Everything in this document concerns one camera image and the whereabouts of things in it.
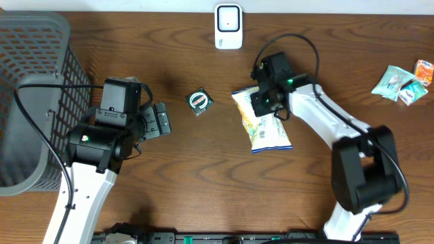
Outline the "orange red snack packet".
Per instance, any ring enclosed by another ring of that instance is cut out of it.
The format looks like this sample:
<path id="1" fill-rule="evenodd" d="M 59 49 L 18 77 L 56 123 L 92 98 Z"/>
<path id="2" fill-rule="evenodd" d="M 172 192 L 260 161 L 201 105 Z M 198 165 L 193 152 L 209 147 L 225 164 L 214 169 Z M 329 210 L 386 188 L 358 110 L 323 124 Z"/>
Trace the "orange red snack packet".
<path id="1" fill-rule="evenodd" d="M 418 60 L 414 67 L 414 76 L 423 86 L 428 86 L 433 79 L 433 64 L 425 60 Z"/>

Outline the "teal white packet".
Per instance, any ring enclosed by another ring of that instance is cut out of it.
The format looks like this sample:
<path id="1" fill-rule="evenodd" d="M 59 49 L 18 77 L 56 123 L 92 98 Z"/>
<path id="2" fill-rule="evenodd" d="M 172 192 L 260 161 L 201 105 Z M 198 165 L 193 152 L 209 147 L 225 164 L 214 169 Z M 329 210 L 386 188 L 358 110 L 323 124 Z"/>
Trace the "teal white packet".
<path id="1" fill-rule="evenodd" d="M 428 90 L 419 81 L 412 81 L 399 91 L 399 98 L 407 105 L 415 103 L 428 94 Z"/>

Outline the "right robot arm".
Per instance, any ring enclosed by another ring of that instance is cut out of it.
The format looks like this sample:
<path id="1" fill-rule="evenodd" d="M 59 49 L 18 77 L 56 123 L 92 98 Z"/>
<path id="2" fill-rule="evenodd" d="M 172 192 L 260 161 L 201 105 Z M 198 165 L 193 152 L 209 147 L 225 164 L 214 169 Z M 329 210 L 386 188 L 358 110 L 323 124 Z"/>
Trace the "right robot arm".
<path id="1" fill-rule="evenodd" d="M 336 206 L 322 235 L 360 241 L 363 228 L 382 213 L 383 205 L 397 193 L 408 192 L 392 131 L 352 117 L 323 92 L 317 77 L 296 74 L 283 52 L 256 59 L 250 76 L 258 83 L 258 91 L 251 96 L 257 117 L 276 117 L 285 110 L 330 147 Z"/>

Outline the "dark green Zam-Buk box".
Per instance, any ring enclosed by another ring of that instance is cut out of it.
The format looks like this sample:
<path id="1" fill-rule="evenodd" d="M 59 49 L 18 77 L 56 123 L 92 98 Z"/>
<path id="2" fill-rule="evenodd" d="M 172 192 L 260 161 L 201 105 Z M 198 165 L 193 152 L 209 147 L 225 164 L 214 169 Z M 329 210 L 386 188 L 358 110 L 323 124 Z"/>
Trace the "dark green Zam-Buk box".
<path id="1" fill-rule="evenodd" d="M 213 99 L 202 87 L 188 95 L 185 101 L 196 116 L 204 113 L 214 105 Z"/>

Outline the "green snack packet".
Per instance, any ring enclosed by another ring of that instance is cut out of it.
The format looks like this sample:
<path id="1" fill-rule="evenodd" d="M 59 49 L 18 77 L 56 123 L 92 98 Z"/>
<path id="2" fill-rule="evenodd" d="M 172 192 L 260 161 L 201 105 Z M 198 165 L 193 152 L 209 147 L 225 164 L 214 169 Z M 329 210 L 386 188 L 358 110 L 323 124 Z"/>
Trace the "green snack packet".
<path id="1" fill-rule="evenodd" d="M 400 67 L 388 65 L 384 75 L 371 93 L 396 102 L 402 86 L 414 77 L 415 75 Z"/>

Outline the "large orange white snack bag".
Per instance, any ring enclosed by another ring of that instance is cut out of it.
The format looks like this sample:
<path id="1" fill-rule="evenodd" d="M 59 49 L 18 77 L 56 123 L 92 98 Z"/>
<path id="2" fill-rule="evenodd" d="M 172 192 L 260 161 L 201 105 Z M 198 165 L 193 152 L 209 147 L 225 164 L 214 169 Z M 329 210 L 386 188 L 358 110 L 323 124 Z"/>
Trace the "large orange white snack bag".
<path id="1" fill-rule="evenodd" d="M 251 86 L 231 94 L 241 114 L 243 126 L 250 137 L 252 154 L 266 150 L 292 150 L 292 143 L 278 118 L 272 114 L 261 117 L 254 114 L 250 96 L 258 91 L 257 86 Z"/>

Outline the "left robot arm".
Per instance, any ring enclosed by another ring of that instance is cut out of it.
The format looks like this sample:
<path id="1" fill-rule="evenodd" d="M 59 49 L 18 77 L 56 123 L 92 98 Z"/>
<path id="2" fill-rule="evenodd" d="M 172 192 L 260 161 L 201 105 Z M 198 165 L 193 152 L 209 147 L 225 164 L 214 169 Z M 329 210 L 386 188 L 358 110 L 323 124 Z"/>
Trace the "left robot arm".
<path id="1" fill-rule="evenodd" d="M 165 104 L 140 101 L 152 96 L 135 77 L 108 78 L 95 119 L 82 119 L 66 135 L 58 200 L 44 243 L 90 243 L 100 210 L 115 184 L 122 163 L 146 140 L 172 131 Z"/>

